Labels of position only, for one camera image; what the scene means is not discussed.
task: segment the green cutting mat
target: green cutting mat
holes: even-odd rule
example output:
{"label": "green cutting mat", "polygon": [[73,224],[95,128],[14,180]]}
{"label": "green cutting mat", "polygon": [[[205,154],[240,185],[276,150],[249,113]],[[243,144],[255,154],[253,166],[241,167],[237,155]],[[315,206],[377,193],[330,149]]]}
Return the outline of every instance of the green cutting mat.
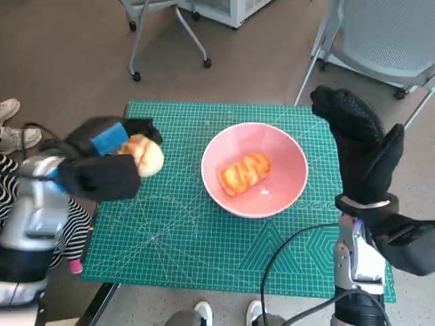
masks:
{"label": "green cutting mat", "polygon": [[[164,138],[164,168],[143,180],[134,200],[101,205],[85,280],[259,293],[268,260],[288,237],[309,225],[338,221],[336,147],[327,124],[310,108],[134,101],[126,115],[154,118]],[[207,144],[240,122],[274,125],[293,136],[307,155],[303,195],[270,219],[232,216],[209,197],[201,181]],[[333,296],[337,234],[336,228],[301,234],[277,260],[267,292]],[[386,300],[395,299],[388,269]]]}

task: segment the striped pants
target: striped pants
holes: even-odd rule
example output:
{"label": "striped pants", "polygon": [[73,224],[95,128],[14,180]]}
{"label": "striped pants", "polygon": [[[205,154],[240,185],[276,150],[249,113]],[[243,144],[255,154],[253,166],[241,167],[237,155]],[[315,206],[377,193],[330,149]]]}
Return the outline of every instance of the striped pants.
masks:
{"label": "striped pants", "polygon": [[[18,193],[16,177],[10,175],[18,163],[0,154],[0,232]],[[68,220],[58,235],[50,268],[56,267],[63,257],[77,260],[82,255],[90,225],[90,215],[74,199],[68,201]]]}

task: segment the white sneaker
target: white sneaker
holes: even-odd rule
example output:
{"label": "white sneaker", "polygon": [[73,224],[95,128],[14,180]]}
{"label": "white sneaker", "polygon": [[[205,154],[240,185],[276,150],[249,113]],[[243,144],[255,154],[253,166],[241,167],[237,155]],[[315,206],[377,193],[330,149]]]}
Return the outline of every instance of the white sneaker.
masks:
{"label": "white sneaker", "polygon": [[20,101],[16,98],[10,98],[0,102],[0,126],[2,126],[6,120],[16,115],[20,106]]}
{"label": "white sneaker", "polygon": [[194,308],[203,319],[206,320],[207,326],[213,325],[213,312],[211,311],[211,306],[206,301],[198,302]]}
{"label": "white sneaker", "polygon": [[[38,144],[42,139],[40,129],[29,128],[24,133],[24,146],[31,148]],[[0,153],[11,154],[14,151],[21,150],[21,129],[9,127],[0,128]]]}
{"label": "white sneaker", "polygon": [[261,314],[263,314],[263,311],[261,310],[261,301],[254,300],[253,302],[251,302],[249,307],[247,307],[246,326],[251,326],[252,322],[255,321]]}

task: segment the bun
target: bun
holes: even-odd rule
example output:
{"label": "bun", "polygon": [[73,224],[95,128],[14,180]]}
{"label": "bun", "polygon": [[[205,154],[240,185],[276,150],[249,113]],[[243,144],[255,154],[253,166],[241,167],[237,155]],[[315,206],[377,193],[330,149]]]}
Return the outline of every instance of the bun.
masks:
{"label": "bun", "polygon": [[141,177],[155,175],[163,167],[164,155],[160,147],[142,134],[134,134],[118,150],[118,154],[134,157]]}
{"label": "bun", "polygon": [[219,181],[225,192],[235,197],[266,178],[271,171],[271,161],[264,153],[251,153],[241,161],[225,168]]}

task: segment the chair wheel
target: chair wheel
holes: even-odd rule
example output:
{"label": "chair wheel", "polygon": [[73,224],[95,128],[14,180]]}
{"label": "chair wheel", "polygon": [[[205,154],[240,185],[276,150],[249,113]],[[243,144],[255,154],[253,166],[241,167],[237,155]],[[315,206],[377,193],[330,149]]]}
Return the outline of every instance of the chair wheel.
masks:
{"label": "chair wheel", "polygon": [[405,90],[403,90],[402,88],[398,88],[395,92],[394,92],[394,98],[396,100],[403,100],[406,95],[408,95],[408,93],[405,92]]}
{"label": "chair wheel", "polygon": [[210,68],[211,67],[211,60],[209,58],[207,58],[206,60],[204,60],[204,68]]}
{"label": "chair wheel", "polygon": [[135,71],[135,73],[133,73],[133,74],[131,75],[131,77],[133,77],[133,80],[134,80],[135,82],[140,82],[141,79],[142,79],[141,74],[138,73],[137,71]]}
{"label": "chair wheel", "polygon": [[136,22],[128,22],[128,27],[130,28],[130,31],[135,32],[136,31]]}
{"label": "chair wheel", "polygon": [[319,59],[320,62],[320,71],[325,71],[326,70],[326,65],[328,64],[325,60],[323,59]]}
{"label": "chair wheel", "polygon": [[199,12],[192,13],[192,19],[193,21],[197,22],[198,20],[201,19],[201,14]]}

